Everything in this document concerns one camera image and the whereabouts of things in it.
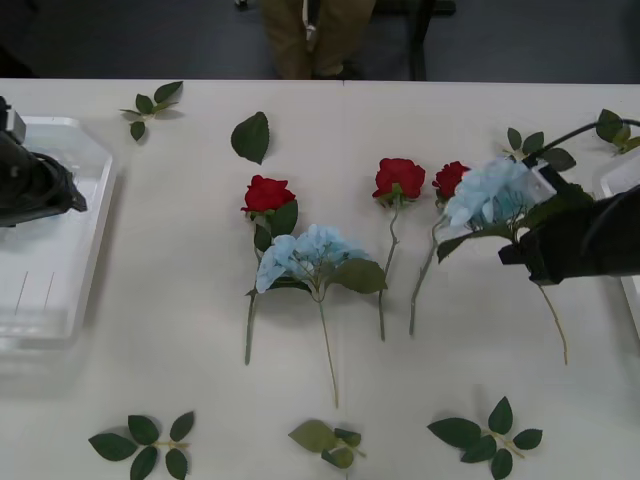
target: table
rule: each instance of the table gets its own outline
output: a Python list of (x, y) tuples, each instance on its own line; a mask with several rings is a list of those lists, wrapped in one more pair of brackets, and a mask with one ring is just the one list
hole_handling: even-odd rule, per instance
[[(615, 279), (549, 288), (569, 339), (569, 366), (526, 272), (503, 267), (498, 241), (465, 245), (434, 266), (408, 336), (409, 297), (436, 219), (434, 195), (403, 213), (390, 273), (387, 342), (377, 304), (335, 289), (326, 303), (341, 406), (315, 305), (302, 293), (260, 298), (253, 359), (243, 363), (255, 258), (240, 212), (251, 176), (286, 178), (298, 229), (338, 226), (378, 261), (390, 213), (371, 198), (377, 162), (408, 157), (429, 178), (444, 163), (481, 165), (506, 129), (559, 136), (606, 107), (638, 117), (640, 87), (188, 81), (175, 119), (153, 121), (135, 145), (117, 111), (159, 81), (0, 80), (23, 115), (82, 120), (120, 162), (120, 176), (85, 326), (68, 352), (0, 356), (0, 465), (11, 480), (124, 479), (87, 439), (161, 421), (164, 436), (195, 409), (192, 480), (339, 479), (287, 434), (308, 418), (363, 434), (351, 479), (490, 479), (425, 427), (455, 414), (485, 423), (507, 395), (515, 429), (542, 428), (541, 447), (509, 478), (628, 479), (640, 467), (640, 345)], [(257, 110), (274, 143), (260, 167), (229, 144)], [(586, 134), (567, 145), (570, 176), (589, 187), (605, 148)], [(151, 479), (170, 478), (159, 466)]]

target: trousers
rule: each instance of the trousers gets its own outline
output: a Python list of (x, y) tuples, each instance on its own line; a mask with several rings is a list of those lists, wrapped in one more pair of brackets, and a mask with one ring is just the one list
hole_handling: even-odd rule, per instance
[(261, 0), (265, 30), (278, 73), (307, 80), (336, 75), (359, 47), (376, 0), (322, 0), (317, 41), (310, 51), (302, 21), (304, 0)]

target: red rose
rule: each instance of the red rose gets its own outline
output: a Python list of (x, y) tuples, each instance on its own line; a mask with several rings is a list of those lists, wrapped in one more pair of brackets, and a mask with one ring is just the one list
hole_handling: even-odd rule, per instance
[(435, 182), (432, 182), (432, 185), (438, 189), (438, 196), (444, 200), (453, 197), (456, 194), (456, 187), (462, 181), (462, 175), (469, 170), (470, 168), (460, 162), (445, 165), (436, 173)]
[(251, 179), (249, 191), (244, 196), (247, 206), (244, 212), (266, 212), (277, 210), (286, 203), (296, 199), (296, 196), (287, 190), (286, 180), (272, 180), (256, 175)]
[(418, 198), (424, 184), (426, 172), (424, 168), (411, 160), (404, 158), (385, 158), (380, 161), (380, 171), (376, 175), (378, 190), (373, 194), (375, 198), (392, 193), (393, 184), (402, 188), (402, 193), (408, 198)]

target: blue hydrangea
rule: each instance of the blue hydrangea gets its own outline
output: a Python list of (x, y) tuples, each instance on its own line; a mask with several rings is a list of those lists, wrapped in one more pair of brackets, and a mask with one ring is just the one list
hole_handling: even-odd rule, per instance
[(369, 259), (369, 256), (343, 239), (334, 227), (311, 225), (297, 239), (291, 235), (280, 235), (262, 257), (256, 290), (258, 293), (266, 292), (282, 276), (307, 282), (320, 280), (324, 272), (350, 258)]
[(527, 172), (523, 163), (502, 157), (466, 172), (445, 208), (450, 225), (501, 223), (532, 206), (533, 200), (522, 187)]

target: leaf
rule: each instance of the leaf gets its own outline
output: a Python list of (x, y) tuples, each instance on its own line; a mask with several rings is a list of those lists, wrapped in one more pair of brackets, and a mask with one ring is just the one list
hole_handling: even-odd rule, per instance
[(480, 440), (480, 427), (464, 418), (447, 418), (427, 428), (444, 443), (456, 448), (471, 448)]
[(624, 125), (616, 136), (613, 137), (611, 141), (616, 147), (622, 148), (624, 144), (627, 143), (627, 140), (631, 138), (631, 127), (629, 125)]
[(183, 82), (171, 82), (166, 85), (162, 85), (160, 88), (156, 90), (156, 93), (153, 94), (153, 99), (156, 103), (163, 103), (169, 100), (169, 97), (176, 93)]
[(552, 148), (543, 158), (556, 172), (565, 172), (576, 166), (576, 161), (564, 148)]
[(140, 113), (144, 113), (145, 115), (148, 115), (151, 113), (151, 110), (153, 109), (153, 102), (146, 95), (138, 94), (136, 96), (136, 108), (140, 111)]
[(155, 114), (155, 113), (161, 112), (162, 110), (165, 110), (165, 109), (171, 107), (172, 105), (177, 105), (177, 104), (178, 104), (178, 102), (162, 102), (162, 103), (159, 103), (158, 105), (156, 105), (155, 107), (153, 107), (151, 109), (151, 113)]
[(513, 443), (515, 443), (516, 447), (520, 450), (533, 450), (540, 445), (541, 441), (542, 430), (536, 430), (535, 428), (523, 430), (513, 439)]
[(544, 133), (537, 132), (527, 137), (524, 141), (522, 144), (522, 153), (529, 155), (536, 150), (540, 150), (542, 147), (544, 147)]
[(605, 142), (613, 143), (613, 139), (622, 129), (622, 119), (611, 110), (603, 109), (598, 117), (596, 133)]
[(194, 422), (194, 412), (185, 413), (181, 417), (178, 417), (178, 419), (173, 422), (173, 425), (171, 425), (171, 432), (169, 432), (171, 440), (173, 440), (174, 442), (179, 442), (184, 437), (186, 437), (193, 428)]
[(362, 435), (356, 432), (350, 432), (349, 430), (334, 428), (333, 433), (335, 433), (336, 437), (338, 437), (340, 440), (343, 440), (344, 443), (346, 443), (350, 447), (357, 447), (362, 441)]
[(331, 429), (320, 420), (304, 422), (289, 436), (302, 448), (313, 453), (334, 449), (338, 444), (338, 439)]
[(353, 452), (348, 448), (338, 448), (333, 452), (323, 450), (320, 457), (329, 462), (334, 467), (341, 469), (349, 468), (353, 464)]
[(580, 185), (570, 183), (562, 191), (543, 203), (539, 203), (527, 212), (524, 218), (518, 220), (516, 229), (534, 229), (545, 220), (568, 212), (577, 210), (594, 203), (593, 198), (586, 193)]
[(102, 458), (119, 462), (133, 455), (138, 446), (128, 438), (115, 433), (101, 433), (89, 439), (89, 443)]
[(495, 438), (491, 435), (485, 435), (467, 449), (460, 461), (463, 463), (478, 463), (491, 460), (496, 454), (497, 448)]
[(262, 165), (269, 148), (269, 121), (266, 115), (258, 112), (239, 124), (231, 134), (231, 146), (239, 156)]
[(513, 457), (508, 450), (501, 448), (491, 462), (491, 475), (494, 480), (507, 478), (513, 469)]
[(261, 252), (266, 252), (271, 246), (271, 234), (262, 225), (256, 224), (256, 233), (253, 236), (253, 244)]
[(131, 124), (131, 136), (136, 142), (142, 138), (146, 130), (147, 127), (145, 126), (144, 122), (133, 122)]
[(502, 397), (489, 415), (489, 428), (492, 432), (506, 435), (513, 426), (513, 412), (507, 397)]
[(130, 480), (143, 480), (149, 476), (156, 466), (158, 459), (158, 449), (156, 447), (145, 447), (131, 464)]
[(640, 137), (633, 137), (624, 144), (624, 147), (620, 149), (620, 153), (627, 153), (638, 147), (640, 147)]
[(273, 238), (280, 235), (290, 235), (298, 222), (298, 201), (292, 200), (285, 203), (269, 218)]
[(442, 262), (445, 258), (451, 255), (463, 242), (472, 238), (483, 237), (501, 237), (511, 241), (511, 231), (506, 223), (499, 225), (492, 225), (482, 230), (463, 235), (461, 237), (452, 238), (446, 240), (438, 245), (438, 262)]
[(372, 260), (352, 258), (327, 277), (325, 289), (337, 283), (354, 292), (369, 294), (387, 289), (384, 270)]
[(311, 293), (311, 288), (304, 282), (291, 277), (280, 277), (269, 287), (269, 290), (277, 290), (279, 288), (297, 288)]
[(177, 478), (178, 480), (185, 479), (189, 470), (189, 463), (187, 462), (187, 457), (184, 456), (184, 453), (177, 448), (172, 448), (167, 452), (164, 460), (167, 465), (167, 470), (173, 478)]
[(509, 130), (507, 130), (507, 138), (509, 139), (509, 145), (511, 145), (511, 148), (514, 150), (520, 150), (520, 147), (522, 146), (522, 135), (520, 135), (519, 131), (515, 128), (509, 128)]

